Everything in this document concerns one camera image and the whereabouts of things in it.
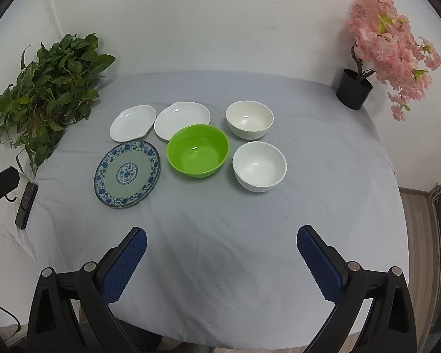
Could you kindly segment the blue patterned round plate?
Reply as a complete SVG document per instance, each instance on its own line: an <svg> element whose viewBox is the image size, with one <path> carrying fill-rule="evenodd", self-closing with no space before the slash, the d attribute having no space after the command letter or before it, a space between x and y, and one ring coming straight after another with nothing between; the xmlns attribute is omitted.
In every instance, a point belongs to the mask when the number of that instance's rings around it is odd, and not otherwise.
<svg viewBox="0 0 441 353"><path fill-rule="evenodd" d="M153 190L160 172L161 159L153 144L143 140L119 144L97 166L96 197L109 207L131 207Z"/></svg>

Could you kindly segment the white ceramic bowl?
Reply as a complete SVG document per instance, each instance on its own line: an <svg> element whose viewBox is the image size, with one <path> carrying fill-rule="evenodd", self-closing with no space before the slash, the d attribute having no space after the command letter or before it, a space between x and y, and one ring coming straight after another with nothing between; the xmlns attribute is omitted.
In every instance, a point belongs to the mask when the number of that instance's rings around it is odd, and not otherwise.
<svg viewBox="0 0 441 353"><path fill-rule="evenodd" d="M283 153L272 144L261 141L238 147L232 165L237 182L254 193L264 193L276 187L288 171Z"/></svg>

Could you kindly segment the green plastic bowl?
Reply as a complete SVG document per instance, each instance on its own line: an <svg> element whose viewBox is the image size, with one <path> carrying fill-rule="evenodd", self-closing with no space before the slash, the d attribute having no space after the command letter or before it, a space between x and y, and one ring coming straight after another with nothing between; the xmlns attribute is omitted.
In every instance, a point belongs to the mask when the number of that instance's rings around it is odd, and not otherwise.
<svg viewBox="0 0 441 353"><path fill-rule="evenodd" d="M230 143L225 133L211 125L195 124L172 136L166 157L172 168L190 178L215 174L225 163Z"/></svg>

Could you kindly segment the small white oval dish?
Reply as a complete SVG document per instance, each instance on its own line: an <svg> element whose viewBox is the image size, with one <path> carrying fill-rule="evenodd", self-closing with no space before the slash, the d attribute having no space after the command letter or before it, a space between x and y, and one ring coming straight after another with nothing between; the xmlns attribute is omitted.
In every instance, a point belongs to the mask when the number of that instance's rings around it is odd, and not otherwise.
<svg viewBox="0 0 441 353"><path fill-rule="evenodd" d="M140 139L153 127L157 111L148 104L125 109L114 119L110 127L110 137L119 143Z"/></svg>

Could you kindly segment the large white oval dish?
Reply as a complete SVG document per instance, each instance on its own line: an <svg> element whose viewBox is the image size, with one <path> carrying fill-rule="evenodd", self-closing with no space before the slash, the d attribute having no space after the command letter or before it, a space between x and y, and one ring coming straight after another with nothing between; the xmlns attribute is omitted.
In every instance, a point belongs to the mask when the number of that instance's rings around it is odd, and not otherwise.
<svg viewBox="0 0 441 353"><path fill-rule="evenodd" d="M197 102L176 102L162 110L154 122L156 135L170 141L174 134L195 124L209 124L210 111Z"/></svg>

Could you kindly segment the cream ceramic bowl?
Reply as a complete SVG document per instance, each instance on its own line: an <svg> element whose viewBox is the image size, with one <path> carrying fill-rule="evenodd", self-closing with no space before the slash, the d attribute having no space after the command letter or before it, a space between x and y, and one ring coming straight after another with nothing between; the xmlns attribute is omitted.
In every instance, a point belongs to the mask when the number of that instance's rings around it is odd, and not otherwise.
<svg viewBox="0 0 441 353"><path fill-rule="evenodd" d="M240 100L229 105L225 119L232 133L244 140L257 140L266 135L274 124L274 114L265 104Z"/></svg>

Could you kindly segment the black phone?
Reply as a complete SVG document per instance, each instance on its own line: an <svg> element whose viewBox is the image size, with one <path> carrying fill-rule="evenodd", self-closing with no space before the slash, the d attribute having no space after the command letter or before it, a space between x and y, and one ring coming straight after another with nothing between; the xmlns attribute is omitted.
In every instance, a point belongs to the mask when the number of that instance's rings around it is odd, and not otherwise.
<svg viewBox="0 0 441 353"><path fill-rule="evenodd" d="M15 224L20 230L25 229L28 224L28 218L38 190L39 187L35 183L27 183L15 219Z"/></svg>

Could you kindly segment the green leafy potted plant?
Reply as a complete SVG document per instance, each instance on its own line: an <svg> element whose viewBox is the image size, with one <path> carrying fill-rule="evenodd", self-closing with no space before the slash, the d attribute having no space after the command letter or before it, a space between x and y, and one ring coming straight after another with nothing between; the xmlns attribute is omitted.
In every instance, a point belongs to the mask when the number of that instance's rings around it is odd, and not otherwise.
<svg viewBox="0 0 441 353"><path fill-rule="evenodd" d="M0 142L28 156L35 174L56 149L65 131L88 119L98 99L97 85L116 58L98 51L96 34L66 34L36 56L20 58L16 82L0 94Z"/></svg>

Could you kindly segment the black flower pot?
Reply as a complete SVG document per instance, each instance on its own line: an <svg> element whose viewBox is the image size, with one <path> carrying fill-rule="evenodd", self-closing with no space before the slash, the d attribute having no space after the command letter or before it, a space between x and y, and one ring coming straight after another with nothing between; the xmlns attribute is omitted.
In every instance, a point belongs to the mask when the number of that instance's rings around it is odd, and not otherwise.
<svg viewBox="0 0 441 353"><path fill-rule="evenodd" d="M357 81L358 74L351 69L344 69L336 90L336 97L347 108L359 110L365 103L373 85L363 79Z"/></svg>

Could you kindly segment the pink artificial blossom tree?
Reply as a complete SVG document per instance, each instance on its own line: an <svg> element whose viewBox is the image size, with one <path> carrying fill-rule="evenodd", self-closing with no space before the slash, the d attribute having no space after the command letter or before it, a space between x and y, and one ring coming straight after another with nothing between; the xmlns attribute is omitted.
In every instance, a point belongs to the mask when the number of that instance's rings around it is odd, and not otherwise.
<svg viewBox="0 0 441 353"><path fill-rule="evenodd" d="M421 100L430 89L430 73L441 67L433 43L414 37L410 20L399 14L393 0L355 0L346 27L355 43L351 56L357 82L375 75L388 84L393 119L404 121L410 102Z"/></svg>

